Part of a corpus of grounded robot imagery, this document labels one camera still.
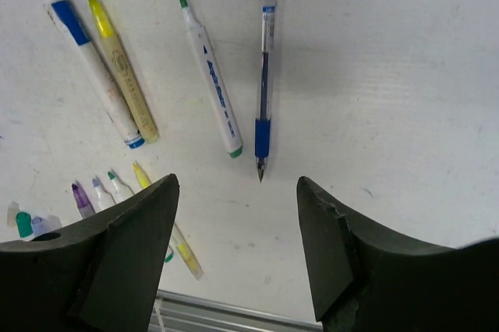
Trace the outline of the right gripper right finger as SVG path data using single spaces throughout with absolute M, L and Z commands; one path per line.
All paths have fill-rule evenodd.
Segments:
M 304 176 L 296 195 L 314 314 L 324 330 L 497 330 L 496 238 L 457 249 L 424 242 Z

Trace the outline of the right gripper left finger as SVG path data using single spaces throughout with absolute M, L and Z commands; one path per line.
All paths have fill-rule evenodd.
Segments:
M 171 174 L 74 224 L 2 243 L 2 330 L 147 330 L 178 202 Z

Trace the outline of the purple marker pen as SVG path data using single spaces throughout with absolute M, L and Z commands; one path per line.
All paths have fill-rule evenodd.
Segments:
M 73 198 L 76 202 L 77 210 L 82 218 L 88 218 L 96 214 L 95 209 L 90 202 L 83 187 L 75 182 L 72 184 Z

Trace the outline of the purple translucent pen cap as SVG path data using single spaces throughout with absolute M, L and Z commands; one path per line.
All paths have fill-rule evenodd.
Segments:
M 57 217 L 55 215 L 48 215 L 47 222 L 48 222 L 48 225 L 49 225 L 51 231 L 58 230 L 58 229 L 62 228 L 61 220 L 59 219 L 59 217 Z

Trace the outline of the lavender capped white marker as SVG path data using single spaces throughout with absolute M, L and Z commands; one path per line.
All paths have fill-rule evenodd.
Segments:
M 97 195 L 97 205 L 99 210 L 106 210 L 115 205 L 115 201 L 110 193 L 108 193 L 98 178 L 92 178 L 94 191 Z

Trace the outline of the lavender pen cap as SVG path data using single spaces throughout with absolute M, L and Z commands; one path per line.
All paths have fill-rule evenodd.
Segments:
M 30 226 L 35 238 L 47 234 L 52 230 L 50 222 L 47 219 L 38 216 L 32 218 Z

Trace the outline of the yellow highlighter pen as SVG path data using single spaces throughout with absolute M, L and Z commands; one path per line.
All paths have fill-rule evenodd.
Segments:
M 133 163 L 133 170 L 142 189 L 146 189 L 152 185 L 152 181 L 147 173 L 136 162 Z M 203 275 L 202 267 L 176 223 L 174 223 L 172 227 L 171 242 L 182 257 L 182 260 L 188 267 L 190 273 L 197 280 L 201 279 Z

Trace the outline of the green pen cap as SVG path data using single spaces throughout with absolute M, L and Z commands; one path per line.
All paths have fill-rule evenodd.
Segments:
M 33 234 L 31 227 L 31 216 L 27 212 L 20 211 L 16 214 L 16 227 L 20 238 L 27 238 Z

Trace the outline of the green capped marker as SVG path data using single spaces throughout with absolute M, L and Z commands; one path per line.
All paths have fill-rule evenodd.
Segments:
M 242 154 L 243 142 L 235 115 L 214 57 L 206 29 L 197 21 L 187 0 L 179 0 L 186 34 L 211 99 L 225 150 L 230 158 Z

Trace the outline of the teal white marker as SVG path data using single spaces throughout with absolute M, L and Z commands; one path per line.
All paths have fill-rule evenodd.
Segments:
M 113 198 L 116 203 L 121 203 L 134 196 L 133 191 L 123 183 L 113 171 L 108 171 L 108 178 L 113 185 Z

